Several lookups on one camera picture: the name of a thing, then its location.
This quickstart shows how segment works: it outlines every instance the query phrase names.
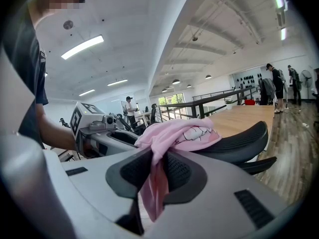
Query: standing fan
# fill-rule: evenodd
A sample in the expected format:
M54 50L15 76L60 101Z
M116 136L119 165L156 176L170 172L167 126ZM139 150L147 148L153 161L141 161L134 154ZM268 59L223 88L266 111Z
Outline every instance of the standing fan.
M309 99L309 88L313 84L312 76L308 70L303 70L301 72L301 85L307 88L307 99Z

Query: white ceiling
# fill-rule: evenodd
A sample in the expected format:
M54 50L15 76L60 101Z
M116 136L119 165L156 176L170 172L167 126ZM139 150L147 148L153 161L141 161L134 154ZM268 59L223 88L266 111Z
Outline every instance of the white ceiling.
M86 0L79 9L45 18L36 33L47 55L47 94L62 93L79 99L80 93L90 89L96 90L92 96L123 84L145 82L142 56L148 5L149 0ZM74 23L70 30L63 28L67 20ZM66 51L100 34L103 43L67 60L61 58ZM106 86L122 79L128 79L127 83Z
M274 34L280 41L275 9L275 0L205 0L168 56L151 96L174 79L181 80L175 91L205 81L216 61L261 46Z

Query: pink cloth with cartoon print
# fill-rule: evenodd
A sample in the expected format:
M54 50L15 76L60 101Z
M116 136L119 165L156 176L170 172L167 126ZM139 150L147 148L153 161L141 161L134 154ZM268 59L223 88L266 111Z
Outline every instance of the pink cloth with cartoon print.
M149 126L136 141L137 147L151 146L153 151L151 172L141 188L143 204L152 221L162 213L163 199L168 194L168 182L160 161L163 155L170 147L194 151L215 144L221 136L213 127L209 118L172 119Z

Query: black metal railing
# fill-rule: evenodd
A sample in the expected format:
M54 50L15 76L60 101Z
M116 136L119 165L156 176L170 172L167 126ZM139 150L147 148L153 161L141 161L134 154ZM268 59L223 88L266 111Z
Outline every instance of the black metal railing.
M216 109L213 109L211 111L204 112L203 104L210 103L212 101L216 101L216 100L220 100L220 99L225 99L225 98L233 96L233 95L237 95L237 99L232 101L232 104L237 102L238 105L241 105L241 102L242 102L242 100L245 97L250 96L250 98L252 99L253 98L252 94L256 93L257 91L259 91L259 87L258 86L245 88L245 89L240 89L240 90L236 90L236 91L232 90L232 91L228 91L227 93L215 95L215 96L208 97L208 98L199 99L199 100L188 102L188 103L172 104L172 105L161 105L161 106L158 106L158 108L159 108L159 110L160 110L160 108L166 108L166 111L160 110L160 114L161 114L161 116L165 116L166 118L168 118L168 120L170 120L170 119L173 119L173 118L170 117L170 113L173 112L173 114L174 114L174 111L176 111L176 110L179 110L179 113L180 113L180 109L186 108L186 107L191 107L192 115L190 116L190 115L181 114L181 113L180 113L180 115L185 116L187 118L196 118L197 117L197 115L196 115L196 107L198 106L200 118L203 119L205 116L209 116L213 112L226 107L226 105L224 105L224 106L218 107Z
M217 91L217 92L213 92L213 93L209 93L209 94L205 94L205 95L200 95L200 96L194 96L193 97L193 101L197 101L197 100L201 100L204 98L211 98L220 94L225 94L231 91L234 91L235 89L231 89L231 90L224 90L224 91Z

